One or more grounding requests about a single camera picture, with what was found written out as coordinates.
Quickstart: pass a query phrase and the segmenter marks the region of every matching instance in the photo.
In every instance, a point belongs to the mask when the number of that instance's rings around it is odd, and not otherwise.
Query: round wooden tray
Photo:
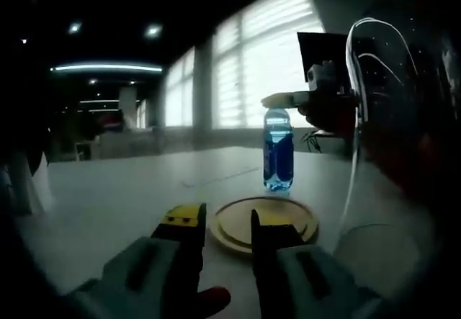
[[[311,239],[318,229],[318,221],[305,205],[291,199],[254,197],[231,202],[213,216],[210,229],[213,236],[232,251],[251,254],[251,211],[260,215],[287,218],[304,241]]]

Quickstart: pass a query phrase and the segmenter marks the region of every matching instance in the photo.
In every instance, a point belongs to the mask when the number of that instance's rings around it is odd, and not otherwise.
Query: white table
[[[143,235],[165,212],[184,202],[206,202],[208,214],[231,201],[265,195],[259,149],[223,148],[163,156],[52,163],[56,203],[39,217],[18,221],[39,265],[59,291],[67,292],[101,274],[104,263]],[[318,245],[332,252],[341,232],[351,162],[332,155],[295,154],[290,196],[308,205],[320,222]],[[364,165],[357,200],[345,228],[387,222],[429,243],[425,212],[402,208],[399,191]],[[361,178],[367,185],[361,185]],[[227,287],[233,300],[219,318],[257,318],[259,302],[249,261],[225,253],[208,234],[200,288]]]

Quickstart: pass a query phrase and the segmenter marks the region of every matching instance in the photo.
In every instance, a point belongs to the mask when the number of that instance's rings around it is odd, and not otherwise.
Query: water bottle
[[[284,109],[264,115],[264,186],[271,192],[287,191],[293,183],[293,129]]]

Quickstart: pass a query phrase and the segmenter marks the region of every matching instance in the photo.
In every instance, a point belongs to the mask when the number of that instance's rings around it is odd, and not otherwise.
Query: table surface
[[[137,238],[150,235],[177,204],[206,202],[210,219],[229,202],[267,195],[262,163],[260,149],[237,147],[52,163],[48,170],[55,204],[45,214],[17,222],[37,263],[64,293],[100,276],[107,261]],[[371,165],[362,165],[356,194],[343,219],[351,166],[351,161],[338,156],[295,153],[290,198],[317,215],[317,244],[333,252],[342,231],[391,223],[409,231],[423,252],[429,248],[427,212],[402,205],[398,189]],[[222,285],[233,296],[218,317],[259,318],[249,260],[226,253],[209,233],[206,239],[200,289]]]

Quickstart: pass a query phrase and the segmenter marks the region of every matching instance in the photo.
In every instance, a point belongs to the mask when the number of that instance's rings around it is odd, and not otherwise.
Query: blue water
[[[293,129],[284,109],[264,115],[264,186],[271,192],[287,191],[293,183]]]

